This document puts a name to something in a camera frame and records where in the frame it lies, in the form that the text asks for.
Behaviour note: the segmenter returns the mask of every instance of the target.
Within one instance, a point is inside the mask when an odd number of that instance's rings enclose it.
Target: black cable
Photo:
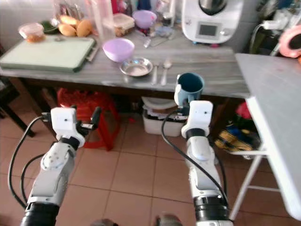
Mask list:
[[[187,159],[188,161],[190,161],[193,165],[195,165],[200,171],[202,171],[207,177],[209,177],[209,179],[217,186],[217,188],[220,190],[223,199],[226,202],[226,205],[228,205],[228,199],[227,196],[225,194],[225,192],[222,190],[222,187],[219,185],[219,183],[203,168],[201,167],[199,164],[197,164],[192,158],[190,158],[188,155],[186,155],[183,151],[181,151],[176,145],[174,145],[172,142],[170,142],[167,137],[164,134],[164,125],[167,121],[167,119],[174,113],[177,113],[178,111],[175,110],[171,113],[169,113],[166,118],[163,120],[162,126],[161,126],[161,133],[162,133],[162,137],[165,140],[166,143],[168,143],[171,147],[173,147],[181,156],[183,156],[185,159]]]
[[[20,189],[21,189],[22,196],[23,196],[23,199],[24,199],[25,203],[27,203],[27,197],[26,197],[25,190],[24,190],[24,177],[25,177],[25,174],[26,174],[26,170],[27,170],[27,168],[29,167],[29,165],[30,165],[33,161],[35,161],[35,160],[38,159],[38,158],[43,157],[44,155],[45,155],[45,153],[44,153],[44,154],[39,154],[39,155],[33,157],[32,159],[30,159],[30,160],[27,162],[27,164],[24,166],[23,170],[22,170]]]
[[[222,163],[221,159],[218,157],[217,154],[215,154],[215,157],[221,167],[221,172],[222,172],[222,180],[223,180],[223,184],[224,184],[224,192],[227,195],[228,193],[228,189],[227,189],[227,178],[226,178],[226,173],[225,173],[225,168],[224,168],[224,164]]]
[[[16,149],[15,149],[15,152],[10,160],[10,164],[9,164],[9,170],[8,170],[8,188],[10,189],[11,193],[13,194],[13,197],[17,200],[17,202],[25,209],[26,208],[26,204],[23,203],[23,201],[20,199],[20,197],[16,194],[14,188],[13,188],[13,184],[12,184],[12,172],[13,172],[13,166],[14,166],[14,163],[15,163],[15,158],[16,158],[16,155],[19,151],[19,148],[20,146],[22,145],[22,143],[24,142],[27,134],[28,134],[28,131],[30,131],[31,127],[34,125],[34,123],[37,121],[37,120],[40,120],[42,119],[43,117],[40,116],[40,117],[37,117],[35,118],[34,120],[31,121],[31,123],[27,126],[25,132],[23,133]]]

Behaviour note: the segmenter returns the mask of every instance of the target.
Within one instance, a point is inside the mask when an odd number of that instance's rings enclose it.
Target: purple bowl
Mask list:
[[[155,23],[157,15],[149,10],[137,10],[133,13],[133,18],[138,27],[148,29]]]
[[[104,43],[103,51],[109,59],[122,62],[133,55],[135,45],[128,39],[116,38]]]

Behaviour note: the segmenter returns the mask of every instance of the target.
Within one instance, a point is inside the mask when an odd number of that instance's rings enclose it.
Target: white appliance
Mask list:
[[[214,0],[183,0],[182,5],[182,29],[185,36],[193,42],[201,43],[223,43],[229,40],[237,29],[243,0],[217,1],[224,2],[219,12],[212,13],[210,9],[202,6],[210,3],[214,5]]]

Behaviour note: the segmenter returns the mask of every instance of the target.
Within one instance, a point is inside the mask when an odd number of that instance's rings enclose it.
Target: tiled floor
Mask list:
[[[34,117],[20,100],[11,105],[26,123]],[[146,134],[142,120],[136,119],[135,123],[129,123],[126,116],[123,118],[112,151],[83,148],[78,151],[56,225],[88,226],[96,219],[110,218],[121,226],[150,226],[161,212],[176,214],[185,226],[195,225],[185,162],[160,136]],[[18,191],[23,165],[31,157],[47,151],[54,140],[41,123],[33,130],[37,135],[25,141],[16,159],[13,183]],[[19,225],[24,213],[7,187],[10,156],[21,134],[22,131],[9,118],[0,120],[2,226]],[[181,137],[171,140],[179,147],[185,147]],[[232,207],[250,162],[221,150],[217,153],[226,167]],[[38,171],[39,161],[27,171],[27,194]],[[266,161],[261,164],[253,183],[277,186]],[[288,216],[279,193],[250,190],[234,226],[301,226],[301,222]]]

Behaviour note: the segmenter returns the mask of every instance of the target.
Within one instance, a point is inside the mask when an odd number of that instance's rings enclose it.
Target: appliance display screen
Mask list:
[[[201,24],[199,34],[200,35],[210,35],[215,36],[217,30],[217,26],[203,25]]]

